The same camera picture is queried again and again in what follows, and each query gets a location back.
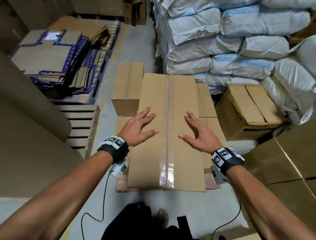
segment hand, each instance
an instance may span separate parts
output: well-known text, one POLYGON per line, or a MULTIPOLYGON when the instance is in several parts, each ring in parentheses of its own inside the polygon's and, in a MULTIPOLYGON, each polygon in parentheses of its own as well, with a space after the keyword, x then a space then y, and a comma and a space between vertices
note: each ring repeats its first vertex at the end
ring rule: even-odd
POLYGON ((184 118, 189 124, 196 128, 198 131, 198 138, 193 139, 185 134, 179 135, 179 138, 183 139, 194 148, 211 155, 215 150, 224 147, 210 125, 198 120, 191 112, 187 112, 187 114, 188 116, 184 116, 184 118))
POLYGON ((119 136, 124 138, 127 141, 128 146, 135 146, 145 141, 147 138, 150 138, 157 133, 158 129, 152 129, 148 132, 142 132, 142 127, 144 124, 149 123, 156 114, 150 114, 146 117, 149 112, 150 107, 147 107, 144 111, 137 114, 135 117, 132 117, 127 121, 123 129, 119 132, 119 136))

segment wire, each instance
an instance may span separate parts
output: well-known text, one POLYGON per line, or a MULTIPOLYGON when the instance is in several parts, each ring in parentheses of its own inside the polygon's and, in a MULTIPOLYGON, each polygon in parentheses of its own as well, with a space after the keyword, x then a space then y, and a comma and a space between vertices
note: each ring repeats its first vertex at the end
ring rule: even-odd
POLYGON ((218 228, 216 228, 215 231, 214 231, 213 234, 212 234, 211 240, 213 240, 214 233, 215 233, 218 229, 220 229, 221 227, 226 226, 226 225, 230 224, 231 222, 233 222, 233 221, 239 216, 240 212, 241 212, 241 201, 239 200, 239 212, 237 213, 236 217, 234 217, 234 219, 231 220, 231 221, 229 221, 228 223, 226 223, 226 224, 224 224, 224 225, 219 226, 218 228))
POLYGON ((106 179, 105 189, 104 189, 102 220, 98 220, 98 219, 96 219, 95 217, 91 216, 91 215, 90 215, 90 213, 88 213, 88 212, 85 212, 85 213, 82 215, 82 218, 81 218, 81 233, 82 233, 82 238, 83 238, 83 240, 85 240, 85 239, 84 239, 84 235, 83 235, 83 227, 82 227, 82 221, 83 221, 83 217, 84 217, 84 215, 86 215, 86 214, 87 214, 87 215, 88 215, 88 216, 90 216, 92 219, 94 219, 95 221, 98 221, 98 222, 100 222, 100 223, 101 223, 101 222, 103 222, 103 220, 104 220, 104 202, 105 202, 105 192, 106 192, 107 181, 109 180, 109 176, 110 176, 111 172, 113 172, 113 171, 110 171, 110 172, 109 172, 109 175, 107 176, 107 179, 106 179))

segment person's left arm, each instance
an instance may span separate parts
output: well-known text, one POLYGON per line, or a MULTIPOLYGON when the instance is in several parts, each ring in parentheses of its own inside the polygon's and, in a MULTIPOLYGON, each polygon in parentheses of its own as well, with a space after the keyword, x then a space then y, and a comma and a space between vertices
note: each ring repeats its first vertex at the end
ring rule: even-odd
MULTIPOLYGON (((146 117, 150 107, 131 118, 118 134, 129 146, 159 133, 141 128, 155 114, 146 117)), ((106 151, 98 151, 68 175, 53 183, 13 213, 0 225, 0 239, 59 239, 70 222, 113 163, 106 151)))

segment black wristband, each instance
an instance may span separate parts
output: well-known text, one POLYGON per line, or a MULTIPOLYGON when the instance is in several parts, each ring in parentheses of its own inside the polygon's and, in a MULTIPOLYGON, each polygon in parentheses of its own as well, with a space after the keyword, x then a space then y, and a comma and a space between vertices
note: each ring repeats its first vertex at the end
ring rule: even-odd
POLYGON ((106 138, 99 147, 98 151, 106 151, 111 154, 113 158, 113 164, 121 163, 124 158, 127 156, 128 149, 127 142, 119 136, 112 136, 106 138))
POLYGON ((212 161, 224 176, 228 169, 238 165, 243 166, 245 163, 244 158, 232 148, 217 149, 212 155, 212 161))

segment concrete floor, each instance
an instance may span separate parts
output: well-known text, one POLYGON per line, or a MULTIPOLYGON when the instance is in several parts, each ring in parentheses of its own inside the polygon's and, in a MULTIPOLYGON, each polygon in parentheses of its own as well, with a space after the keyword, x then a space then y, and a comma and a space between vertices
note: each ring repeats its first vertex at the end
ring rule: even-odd
MULTIPOLYGON (((100 142, 114 134, 117 115, 111 103, 111 95, 114 88, 117 64, 120 61, 144 62, 144 71, 146 73, 162 73, 161 63, 155 65, 155 31, 153 21, 149 17, 147 18, 146 26, 133 27, 122 24, 118 41, 107 65, 96 101, 96 104, 101 108, 101 114, 92 153, 96 152, 100 142)), ((255 144, 255 141, 228 143, 229 147, 234 148, 240 154, 247 153, 255 147, 255 144)), ((82 239, 80 221, 85 212, 89 212, 97 219, 102 219, 102 202, 106 177, 107 174, 61 239, 82 239)), ((206 193, 161 190, 142 193, 116 193, 115 187, 116 179, 110 176, 105 197, 105 219, 102 223, 99 223, 89 216, 85 216, 83 220, 85 239, 100 239, 107 225, 125 205, 140 200, 151 207, 153 214, 156 214, 160 208, 164 208, 169 214, 169 225, 177 226, 176 217, 186 215, 191 233, 195 238, 211 234, 217 227, 232 220, 239 210, 238 200, 229 184, 222 185, 222 189, 207 190, 206 193)), ((0 223, 25 202, 25 199, 17 199, 0 203, 0 223)), ((242 214, 223 229, 237 226, 247 226, 242 214)))

